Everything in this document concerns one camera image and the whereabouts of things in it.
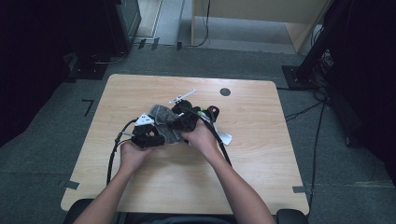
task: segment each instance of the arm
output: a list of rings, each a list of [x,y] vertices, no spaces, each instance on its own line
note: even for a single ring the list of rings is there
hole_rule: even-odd
[[[82,212],[75,223],[110,223],[122,193],[134,172],[154,148],[140,149],[132,142],[120,146],[120,169],[105,189]]]
[[[260,195],[227,163],[216,139],[202,121],[183,137],[198,149],[213,167],[238,223],[275,223]]]

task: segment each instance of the person's left hand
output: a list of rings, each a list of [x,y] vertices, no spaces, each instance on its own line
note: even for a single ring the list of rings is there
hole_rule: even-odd
[[[121,161],[119,171],[132,175],[143,164],[147,155],[155,148],[140,148],[132,141],[122,143],[120,146]]]

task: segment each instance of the hand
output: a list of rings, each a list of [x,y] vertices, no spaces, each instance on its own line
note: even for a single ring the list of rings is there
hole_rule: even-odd
[[[216,155],[220,155],[216,138],[200,119],[197,121],[194,131],[182,133],[181,135],[187,139],[193,147],[198,149],[207,160],[214,158]]]
[[[132,175],[154,149],[156,147],[140,148],[132,141],[122,143],[120,146],[121,161],[119,171]]]

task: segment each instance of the black circular hole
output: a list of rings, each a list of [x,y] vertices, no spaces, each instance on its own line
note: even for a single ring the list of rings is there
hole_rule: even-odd
[[[231,94],[231,91],[227,88],[223,88],[220,90],[220,94],[223,96],[229,96]]]

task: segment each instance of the gray carpet floor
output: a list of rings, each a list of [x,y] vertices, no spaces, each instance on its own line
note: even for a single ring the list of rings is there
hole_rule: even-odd
[[[63,83],[29,128],[1,147],[0,223],[62,223],[64,189],[111,74],[220,77],[274,81],[287,87],[281,65],[304,56],[221,49],[176,51],[133,47],[111,64],[103,80]],[[317,102],[311,91],[278,91],[285,115]],[[89,106],[82,99],[94,100]],[[288,121],[304,185],[310,189],[313,147],[320,106]],[[364,148],[349,148],[331,105],[326,105],[318,139],[317,178],[310,223],[395,223],[396,190],[383,163]]]

